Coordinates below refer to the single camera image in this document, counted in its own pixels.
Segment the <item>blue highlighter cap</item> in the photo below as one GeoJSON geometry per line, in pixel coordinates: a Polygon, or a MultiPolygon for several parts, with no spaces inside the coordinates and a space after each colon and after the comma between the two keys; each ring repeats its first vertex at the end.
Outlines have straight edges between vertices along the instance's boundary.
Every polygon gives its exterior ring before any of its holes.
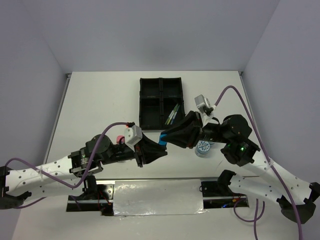
{"type": "Polygon", "coordinates": [[[164,146],[164,147],[167,146],[167,142],[164,140],[164,137],[166,137],[166,136],[167,136],[167,134],[161,134],[161,135],[159,136],[158,144],[159,144],[160,146],[164,146]]]}

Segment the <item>blue slim pen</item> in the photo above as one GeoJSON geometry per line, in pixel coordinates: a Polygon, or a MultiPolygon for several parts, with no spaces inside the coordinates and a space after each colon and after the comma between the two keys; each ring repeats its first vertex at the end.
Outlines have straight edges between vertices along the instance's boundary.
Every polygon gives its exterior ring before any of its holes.
{"type": "Polygon", "coordinates": [[[175,112],[174,112],[174,114],[173,114],[173,117],[172,117],[172,121],[176,118],[179,109],[180,109],[180,105],[178,105],[178,106],[176,107],[176,110],[175,110],[175,112]]]}

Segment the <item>green slim pen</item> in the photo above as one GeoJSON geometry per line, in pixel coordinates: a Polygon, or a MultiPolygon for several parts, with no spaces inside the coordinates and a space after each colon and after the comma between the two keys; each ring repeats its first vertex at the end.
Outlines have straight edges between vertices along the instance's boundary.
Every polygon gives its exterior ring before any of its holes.
{"type": "Polygon", "coordinates": [[[175,113],[175,111],[176,111],[176,109],[177,109],[178,106],[179,106],[178,103],[174,106],[173,110],[171,111],[171,113],[170,113],[170,115],[169,115],[169,118],[172,117],[172,115],[175,113]]]}

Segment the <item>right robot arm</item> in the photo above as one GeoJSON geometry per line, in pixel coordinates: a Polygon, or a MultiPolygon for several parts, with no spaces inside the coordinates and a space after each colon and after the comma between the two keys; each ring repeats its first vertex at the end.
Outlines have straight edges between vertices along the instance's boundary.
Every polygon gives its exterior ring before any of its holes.
{"type": "Polygon", "coordinates": [[[240,114],[227,116],[222,123],[203,124],[198,112],[190,111],[177,124],[162,132],[162,141],[180,148],[194,148],[199,141],[222,143],[220,150],[226,160],[265,181],[254,182],[231,171],[224,170],[218,178],[217,190],[223,196],[239,193],[255,196],[279,205],[289,220],[305,224],[316,209],[320,196],[317,182],[304,181],[272,160],[249,139],[252,132],[247,120],[240,114]]]}

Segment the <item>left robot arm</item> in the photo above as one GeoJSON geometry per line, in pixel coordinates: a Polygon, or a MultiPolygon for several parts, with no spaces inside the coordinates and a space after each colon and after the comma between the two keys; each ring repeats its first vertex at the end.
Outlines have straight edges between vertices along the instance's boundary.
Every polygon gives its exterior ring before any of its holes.
{"type": "Polygon", "coordinates": [[[24,202],[62,194],[80,194],[91,200],[97,196],[94,175],[104,165],[136,160],[138,167],[166,156],[167,148],[143,136],[134,146],[112,143],[106,135],[96,135],[85,147],[59,160],[26,169],[0,168],[0,208],[20,209],[24,202]]]}

